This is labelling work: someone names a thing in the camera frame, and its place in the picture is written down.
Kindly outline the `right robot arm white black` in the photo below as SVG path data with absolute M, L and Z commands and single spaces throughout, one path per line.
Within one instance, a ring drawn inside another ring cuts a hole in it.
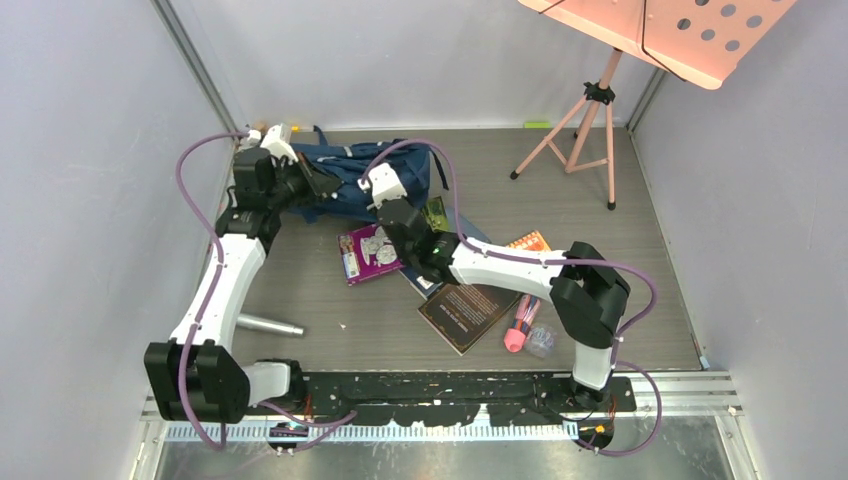
M 403 265 L 428 281 L 493 286 L 550 302 L 575 342 L 571 399 L 589 411 L 608 401 L 614 336 L 630 286 L 602 265 L 591 245 L 575 242 L 568 251 L 532 251 L 439 232 L 404 198 L 383 202 L 376 218 Z

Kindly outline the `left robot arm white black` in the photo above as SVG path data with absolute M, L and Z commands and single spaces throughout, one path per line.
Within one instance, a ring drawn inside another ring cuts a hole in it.
M 232 357 L 250 285 L 280 229 L 280 214 L 335 197 L 342 181 L 320 172 L 290 147 L 249 147 L 233 159 L 234 205 L 212 230 L 214 257 L 183 319 L 166 342 L 151 343 L 144 366 L 160 415 L 171 421 L 236 424 L 269 400 L 298 412 L 305 385 L 288 360 L 242 367 Z

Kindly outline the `purple paperback book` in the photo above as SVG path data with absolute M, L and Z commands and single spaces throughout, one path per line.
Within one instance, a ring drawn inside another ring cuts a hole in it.
M 353 286 L 403 267 L 387 233 L 378 224 L 337 236 L 348 286 Z

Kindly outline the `Animal Farm book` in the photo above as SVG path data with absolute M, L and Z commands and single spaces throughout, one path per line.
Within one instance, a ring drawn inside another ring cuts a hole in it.
M 428 199 L 423 212 L 428 224 L 433 230 L 440 232 L 448 232 L 450 230 L 450 218 L 441 196 Z

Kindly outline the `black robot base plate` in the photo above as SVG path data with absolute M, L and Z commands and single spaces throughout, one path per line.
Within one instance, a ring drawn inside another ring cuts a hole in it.
M 356 426 L 402 427 L 466 426 L 483 416 L 492 426 L 543 426 L 636 409 L 627 377 L 611 378 L 596 395 L 579 391 L 567 372 L 545 371 L 307 372 L 288 394 L 249 411 L 273 405 L 320 421 L 354 412 Z

